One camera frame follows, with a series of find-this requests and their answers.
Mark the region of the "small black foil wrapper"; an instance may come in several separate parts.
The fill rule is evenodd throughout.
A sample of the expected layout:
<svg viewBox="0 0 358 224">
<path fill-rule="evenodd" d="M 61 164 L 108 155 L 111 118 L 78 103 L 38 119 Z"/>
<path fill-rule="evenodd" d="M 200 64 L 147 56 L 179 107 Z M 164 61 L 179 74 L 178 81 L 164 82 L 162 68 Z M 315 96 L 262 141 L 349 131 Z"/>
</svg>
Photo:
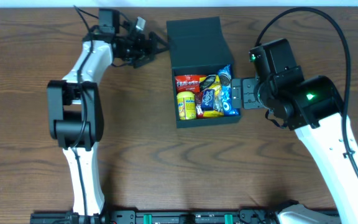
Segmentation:
<svg viewBox="0 0 358 224">
<path fill-rule="evenodd" d="M 216 81 L 216 75 L 208 75 L 206 77 L 200 78 L 200 91 L 204 91 L 208 89 L 212 84 L 214 84 Z"/>
</svg>

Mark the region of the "dark green box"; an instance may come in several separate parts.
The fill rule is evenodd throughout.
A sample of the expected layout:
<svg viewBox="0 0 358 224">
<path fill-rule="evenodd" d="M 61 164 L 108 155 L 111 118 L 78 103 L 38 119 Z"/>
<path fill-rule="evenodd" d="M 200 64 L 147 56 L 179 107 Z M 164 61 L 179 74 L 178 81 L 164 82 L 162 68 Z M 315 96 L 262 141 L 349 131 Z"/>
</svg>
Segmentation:
<svg viewBox="0 0 358 224">
<path fill-rule="evenodd" d="M 226 43 L 219 17 L 167 22 L 172 65 L 173 103 L 177 128 L 194 128 L 238 123 L 242 115 L 181 120 L 178 112 L 175 78 L 179 75 L 212 75 L 227 65 L 235 79 L 234 57 Z"/>
</svg>

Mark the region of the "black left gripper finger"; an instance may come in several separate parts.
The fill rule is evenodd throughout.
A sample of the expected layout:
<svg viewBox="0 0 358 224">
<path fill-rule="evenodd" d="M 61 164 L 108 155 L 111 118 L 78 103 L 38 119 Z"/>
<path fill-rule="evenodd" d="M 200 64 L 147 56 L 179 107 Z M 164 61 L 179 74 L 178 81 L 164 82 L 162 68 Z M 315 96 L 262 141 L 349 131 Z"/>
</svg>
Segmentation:
<svg viewBox="0 0 358 224">
<path fill-rule="evenodd" d="M 155 32 L 149 32 L 149 39 L 152 42 L 152 47 L 154 49 L 157 49 L 159 45 L 163 46 L 163 49 L 168 49 L 169 44 L 165 40 L 163 40 L 159 35 L 157 35 Z"/>
<path fill-rule="evenodd" d="M 169 51 L 170 47 L 169 46 L 164 46 L 162 48 L 159 48 L 157 46 L 153 46 L 152 47 L 152 55 L 155 57 L 156 55 Z"/>
</svg>

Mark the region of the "blue Oreo cookie pack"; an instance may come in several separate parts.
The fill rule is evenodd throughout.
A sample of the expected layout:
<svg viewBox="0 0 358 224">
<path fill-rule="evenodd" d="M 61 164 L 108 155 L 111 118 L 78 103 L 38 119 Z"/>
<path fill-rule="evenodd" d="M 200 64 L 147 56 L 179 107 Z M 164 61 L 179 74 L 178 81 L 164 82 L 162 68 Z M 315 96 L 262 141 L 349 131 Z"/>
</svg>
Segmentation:
<svg viewBox="0 0 358 224">
<path fill-rule="evenodd" d="M 221 99 L 223 103 L 224 116 L 239 116 L 239 110 L 232 106 L 232 68 L 231 65 L 226 65 L 218 71 L 218 76 L 221 82 Z"/>
</svg>

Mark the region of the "red Hacks candy bag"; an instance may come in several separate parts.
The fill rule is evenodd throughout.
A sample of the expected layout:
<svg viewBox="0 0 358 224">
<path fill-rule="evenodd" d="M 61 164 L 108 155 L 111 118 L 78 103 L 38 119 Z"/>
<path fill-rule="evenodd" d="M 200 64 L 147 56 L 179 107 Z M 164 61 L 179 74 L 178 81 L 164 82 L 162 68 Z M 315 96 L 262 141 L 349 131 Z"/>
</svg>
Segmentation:
<svg viewBox="0 0 358 224">
<path fill-rule="evenodd" d="M 183 91 L 191 91 L 195 95 L 200 92 L 200 78 L 206 75 L 180 75 L 175 77 L 177 94 Z"/>
</svg>

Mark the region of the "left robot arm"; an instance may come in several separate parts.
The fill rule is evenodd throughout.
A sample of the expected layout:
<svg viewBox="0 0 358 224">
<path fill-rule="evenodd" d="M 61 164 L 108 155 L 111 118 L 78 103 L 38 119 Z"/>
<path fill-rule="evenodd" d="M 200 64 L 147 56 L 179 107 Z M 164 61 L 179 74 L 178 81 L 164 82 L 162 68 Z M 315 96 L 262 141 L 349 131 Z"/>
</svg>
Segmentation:
<svg viewBox="0 0 358 224">
<path fill-rule="evenodd" d="M 105 223 L 105 198 L 98 169 L 104 132 L 99 84 L 116 58 L 139 68 L 169 49 L 156 33 L 144 34 L 145 19 L 132 21 L 115 9 L 101 8 L 98 24 L 85 25 L 82 50 L 73 68 L 47 85 L 48 124 L 52 139 L 67 160 L 73 186 L 72 211 L 63 223 Z"/>
</svg>

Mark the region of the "small blue Oreo packet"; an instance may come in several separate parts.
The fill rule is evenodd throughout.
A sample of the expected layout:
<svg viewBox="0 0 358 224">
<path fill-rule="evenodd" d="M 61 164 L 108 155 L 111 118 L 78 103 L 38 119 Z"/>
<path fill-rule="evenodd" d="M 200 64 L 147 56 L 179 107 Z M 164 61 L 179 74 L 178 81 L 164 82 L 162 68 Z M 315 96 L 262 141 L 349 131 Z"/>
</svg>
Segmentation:
<svg viewBox="0 0 358 224">
<path fill-rule="evenodd" d="M 213 110 L 214 109 L 214 98 L 215 98 L 215 90 L 214 89 L 204 90 L 202 100 L 201 100 L 201 109 L 203 111 Z"/>
</svg>

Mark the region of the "yellow Hacks candy bag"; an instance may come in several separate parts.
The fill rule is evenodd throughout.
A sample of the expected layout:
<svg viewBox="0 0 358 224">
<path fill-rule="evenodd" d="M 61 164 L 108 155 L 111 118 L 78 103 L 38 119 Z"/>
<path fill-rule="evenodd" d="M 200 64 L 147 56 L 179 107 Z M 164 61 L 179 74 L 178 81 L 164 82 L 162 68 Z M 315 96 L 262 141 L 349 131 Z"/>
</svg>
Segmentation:
<svg viewBox="0 0 358 224">
<path fill-rule="evenodd" d="M 218 75 L 200 78 L 200 92 L 196 95 L 197 118 L 224 116 L 221 99 L 222 86 Z"/>
</svg>

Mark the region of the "yellow Mentos gum bottle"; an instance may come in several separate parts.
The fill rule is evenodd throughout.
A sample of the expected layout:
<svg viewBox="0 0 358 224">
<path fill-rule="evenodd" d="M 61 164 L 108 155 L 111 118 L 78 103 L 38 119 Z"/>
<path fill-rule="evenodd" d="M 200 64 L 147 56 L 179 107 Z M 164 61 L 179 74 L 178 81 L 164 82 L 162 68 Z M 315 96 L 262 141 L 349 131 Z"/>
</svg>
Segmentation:
<svg viewBox="0 0 358 224">
<path fill-rule="evenodd" d="M 181 120 L 196 119 L 195 94 L 183 91 L 177 94 L 178 114 Z"/>
</svg>

